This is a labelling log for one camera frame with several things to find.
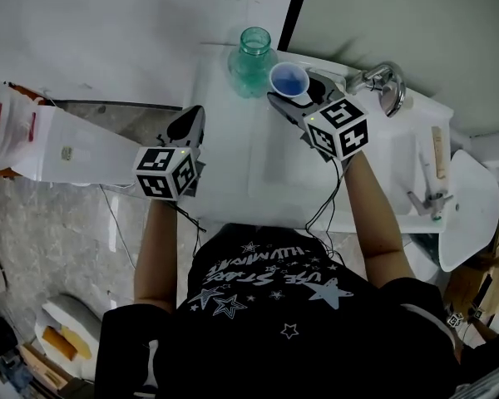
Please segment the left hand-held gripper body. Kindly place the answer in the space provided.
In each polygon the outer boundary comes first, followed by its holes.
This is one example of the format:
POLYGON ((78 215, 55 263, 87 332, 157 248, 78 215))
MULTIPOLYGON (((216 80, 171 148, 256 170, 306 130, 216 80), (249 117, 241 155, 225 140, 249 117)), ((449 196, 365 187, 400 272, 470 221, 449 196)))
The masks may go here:
POLYGON ((141 196, 163 201, 195 197, 205 168, 198 160, 203 138, 173 140, 159 134, 157 146, 141 147, 133 169, 141 196))

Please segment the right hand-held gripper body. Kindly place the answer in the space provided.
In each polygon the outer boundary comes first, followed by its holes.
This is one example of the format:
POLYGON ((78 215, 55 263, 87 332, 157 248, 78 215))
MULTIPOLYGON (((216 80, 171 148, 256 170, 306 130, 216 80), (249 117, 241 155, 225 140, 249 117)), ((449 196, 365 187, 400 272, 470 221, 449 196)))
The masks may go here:
POLYGON ((350 96, 332 101, 303 118, 313 148, 344 161, 368 144, 368 112, 350 96))

